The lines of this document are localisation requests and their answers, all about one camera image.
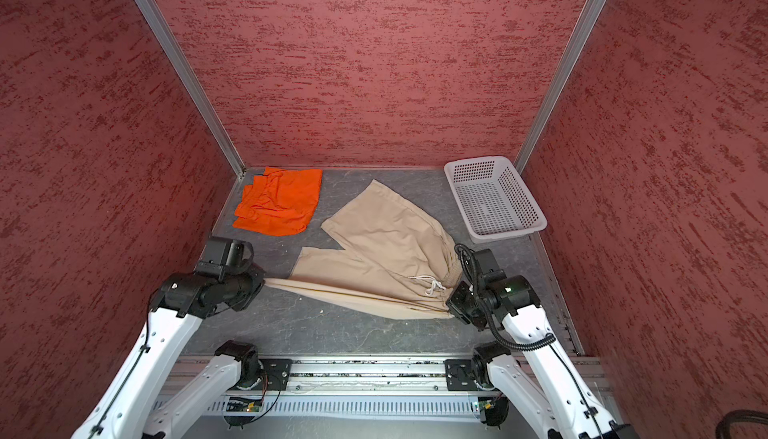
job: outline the orange cloth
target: orange cloth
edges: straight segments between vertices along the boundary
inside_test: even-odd
[[[284,171],[267,167],[255,175],[254,184],[243,189],[243,201],[235,209],[233,224],[266,235],[303,233],[320,200],[322,171]]]

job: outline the drawstring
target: drawstring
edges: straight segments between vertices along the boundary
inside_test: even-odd
[[[440,281],[431,275],[414,275],[408,279],[413,279],[414,281],[432,281],[432,287],[424,291],[424,294],[427,294],[429,297],[432,297],[432,295],[435,294],[435,288],[440,289],[441,291],[446,290],[446,288],[440,284]]]

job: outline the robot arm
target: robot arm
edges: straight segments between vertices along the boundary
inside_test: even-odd
[[[457,245],[456,252],[472,285],[457,286],[448,308],[466,324],[487,325],[497,340],[475,349],[475,382],[499,389],[541,439],[638,439],[632,426],[616,423],[584,383],[528,281],[508,279],[488,249],[474,252]],[[501,336],[494,316],[511,341]],[[540,386],[521,371],[510,349],[523,353]]]
[[[250,257],[244,259],[244,250]],[[234,341],[150,417],[152,405],[181,350],[222,302],[240,311],[264,285],[250,244],[211,238],[192,274],[173,274],[150,303],[147,322],[112,384],[73,439],[178,438],[213,399],[232,386],[255,386],[261,370],[254,346]]]

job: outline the cable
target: cable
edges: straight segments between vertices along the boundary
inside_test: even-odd
[[[504,393],[503,393],[503,392],[500,392],[500,393],[498,394],[498,396],[494,397],[494,398],[493,398],[493,400],[491,400],[491,406],[495,406],[495,405],[496,405],[496,401],[498,401],[498,400],[499,400],[499,399],[501,399],[502,397],[506,397],[506,396],[504,395]]]
[[[215,315],[219,315],[219,314],[221,314],[222,312],[226,312],[226,311],[228,311],[228,310],[230,310],[230,309],[232,309],[232,306],[230,306],[230,307],[228,307],[228,308],[226,308],[226,309],[221,309],[220,311],[216,311],[216,312],[214,312],[213,314],[211,314],[211,315],[209,315],[208,317],[206,317],[206,319],[210,319],[210,318],[214,317]]]
[[[268,381],[266,379],[266,371],[264,371],[264,375],[262,375],[262,388],[261,388],[261,397],[259,398],[259,401],[264,400],[264,396],[266,396],[266,388],[268,386]],[[244,389],[238,385],[235,385],[238,389],[241,391],[249,391],[250,389]],[[230,401],[240,401],[244,404],[250,404],[251,402],[254,402],[252,398],[249,397],[241,397],[241,396],[229,396],[229,398],[226,400],[227,407],[229,406]]]
[[[471,250],[464,244],[456,244],[456,246],[454,246],[454,250],[456,251],[458,260],[462,263],[462,271],[464,271],[467,279],[472,282],[475,304],[480,307],[480,310],[482,310],[483,314],[485,315],[485,320],[488,322],[488,328],[491,330],[491,334],[493,334],[493,338],[496,340],[496,342],[513,351],[530,352],[553,344],[557,340],[552,332],[547,333],[542,339],[531,342],[529,344],[519,344],[518,342],[510,341],[509,339],[504,338],[496,327],[491,309],[483,300],[482,292],[479,286],[480,274],[478,271],[477,259],[475,259],[475,251]]]
[[[282,392],[283,392],[283,390],[282,390],[282,389],[278,389],[278,390],[277,390],[277,397],[275,397],[275,400],[274,400],[274,402],[273,402],[272,404],[270,404],[270,407],[269,407],[269,408],[268,408],[266,411],[264,411],[264,413],[263,413],[262,415],[260,415],[260,416],[258,416],[258,417],[255,417],[255,416],[254,416],[254,417],[253,417],[253,418],[252,418],[250,421],[246,421],[246,422],[243,422],[243,423],[240,423],[240,424],[232,424],[232,423],[230,423],[230,422],[229,422],[229,420],[227,420],[227,419],[226,419],[226,415],[223,415],[223,417],[224,417],[224,421],[225,421],[225,422],[226,422],[228,425],[230,425],[230,427],[232,427],[232,426],[240,426],[240,427],[242,427],[242,426],[245,426],[245,425],[248,425],[248,424],[252,424],[252,423],[255,423],[256,421],[258,421],[259,419],[261,419],[262,417],[264,417],[265,415],[267,415],[267,413],[269,413],[270,411],[272,411],[273,407],[275,406],[275,404],[277,404],[277,401],[280,399],[280,394],[281,394]],[[265,395],[266,395],[266,387],[265,387],[265,389],[264,389],[264,394],[261,396],[261,404],[262,404],[262,405],[264,404],[264,396],[265,396]]]
[[[760,411],[750,411],[749,409],[737,409],[731,411],[717,423],[715,427],[716,439],[730,439],[730,427],[737,422],[753,422],[768,426],[768,414]]]
[[[151,312],[151,303],[152,298],[154,297],[155,293],[158,291],[158,289],[155,289],[152,294],[149,295],[149,299],[147,300],[147,335],[144,336],[144,345],[142,345],[139,348],[139,356],[136,357],[136,361],[134,361],[134,364],[130,367],[128,370],[128,374],[125,375],[125,378],[120,383],[120,387],[118,387],[117,392],[114,393],[114,396],[112,396],[112,400],[109,402],[109,405],[106,406],[104,409],[104,413],[99,418],[98,422],[95,426],[91,427],[91,434],[88,435],[88,439],[92,439],[94,435],[101,435],[101,432],[104,430],[104,428],[101,426],[101,423],[104,422],[104,420],[107,419],[107,413],[109,413],[109,410],[112,408],[112,405],[114,402],[118,399],[118,396],[120,395],[120,392],[123,390],[123,387],[128,382],[128,379],[131,374],[133,374],[134,369],[136,369],[136,366],[138,366],[139,361],[141,360],[141,357],[144,357],[144,353],[149,352],[149,317]]]
[[[557,357],[560,361],[560,364],[565,367],[565,370],[568,371],[568,375],[571,376],[571,380],[574,382],[574,385],[576,386],[576,390],[578,391],[578,394],[581,396],[581,403],[584,405],[584,407],[587,408],[587,412],[592,417],[592,422],[594,422],[594,426],[598,429],[598,434],[600,434],[600,439],[605,439],[603,437],[603,432],[600,430],[600,425],[598,424],[598,420],[594,418],[594,414],[589,409],[589,404],[587,404],[587,398],[584,397],[584,393],[581,392],[581,387],[578,385],[578,381],[576,381],[576,377],[574,377],[574,373],[571,372],[571,367],[568,367],[568,365],[565,364],[565,361],[563,361],[563,358],[560,357],[560,354],[550,345],[550,349],[552,349],[552,354],[554,354],[554,357]]]

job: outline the beige pants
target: beige pants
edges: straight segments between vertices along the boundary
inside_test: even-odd
[[[344,250],[305,247],[288,279],[266,285],[390,319],[452,317],[462,267],[426,212],[373,181],[321,227]]]

